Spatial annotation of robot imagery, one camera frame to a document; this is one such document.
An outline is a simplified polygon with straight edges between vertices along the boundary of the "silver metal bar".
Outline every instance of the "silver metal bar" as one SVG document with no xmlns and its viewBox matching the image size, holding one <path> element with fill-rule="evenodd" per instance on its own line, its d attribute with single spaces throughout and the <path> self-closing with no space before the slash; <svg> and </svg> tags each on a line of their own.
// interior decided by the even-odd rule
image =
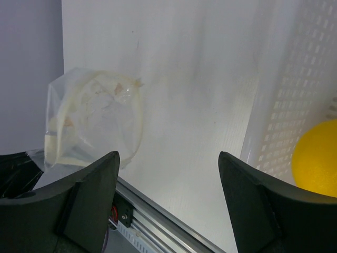
<svg viewBox="0 0 337 253">
<path fill-rule="evenodd" d="M 135 228 L 164 252 L 225 253 L 121 178 L 116 191 L 135 208 Z"/>
</svg>

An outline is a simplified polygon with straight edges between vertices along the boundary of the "plastic bag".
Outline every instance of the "plastic bag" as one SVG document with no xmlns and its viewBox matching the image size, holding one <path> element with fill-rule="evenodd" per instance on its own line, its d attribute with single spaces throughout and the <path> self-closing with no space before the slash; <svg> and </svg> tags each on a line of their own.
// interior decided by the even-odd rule
<svg viewBox="0 0 337 253">
<path fill-rule="evenodd" d="M 108 72 L 73 69 L 49 85 L 45 162 L 88 166 L 118 151 L 121 168 L 135 156 L 142 139 L 139 80 Z"/>
</svg>

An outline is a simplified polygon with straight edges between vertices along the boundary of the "transparent container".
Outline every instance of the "transparent container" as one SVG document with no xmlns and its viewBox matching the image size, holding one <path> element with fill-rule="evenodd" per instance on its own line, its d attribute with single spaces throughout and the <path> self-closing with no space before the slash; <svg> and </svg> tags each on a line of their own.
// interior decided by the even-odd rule
<svg viewBox="0 0 337 253">
<path fill-rule="evenodd" d="M 284 1 L 275 11 L 240 159 L 294 184 L 296 143 L 337 118 L 337 2 Z"/>
</svg>

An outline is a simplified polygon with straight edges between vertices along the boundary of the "black object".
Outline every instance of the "black object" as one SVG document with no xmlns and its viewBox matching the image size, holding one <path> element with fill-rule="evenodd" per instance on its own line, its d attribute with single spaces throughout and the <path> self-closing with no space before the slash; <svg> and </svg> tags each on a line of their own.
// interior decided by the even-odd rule
<svg viewBox="0 0 337 253">
<path fill-rule="evenodd" d="M 129 228 L 132 222 L 133 206 L 118 193 L 115 194 L 112 205 L 117 208 L 118 221 Z"/>
<path fill-rule="evenodd" d="M 239 253 L 337 252 L 337 198 L 285 183 L 225 152 L 219 171 Z"/>
<path fill-rule="evenodd" d="M 42 174 L 25 152 L 0 155 L 0 198 L 14 198 L 32 190 Z"/>
<path fill-rule="evenodd" d="M 101 252 L 120 157 L 90 166 L 14 199 L 0 199 L 1 252 Z"/>
</svg>

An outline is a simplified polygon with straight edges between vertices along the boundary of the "yellow fruit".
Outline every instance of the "yellow fruit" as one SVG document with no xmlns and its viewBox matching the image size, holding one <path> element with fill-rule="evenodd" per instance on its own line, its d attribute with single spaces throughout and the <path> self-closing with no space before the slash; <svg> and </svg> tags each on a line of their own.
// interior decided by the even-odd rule
<svg viewBox="0 0 337 253">
<path fill-rule="evenodd" d="M 337 197 L 337 120 L 305 133 L 293 152 L 291 170 L 298 187 Z"/>
</svg>

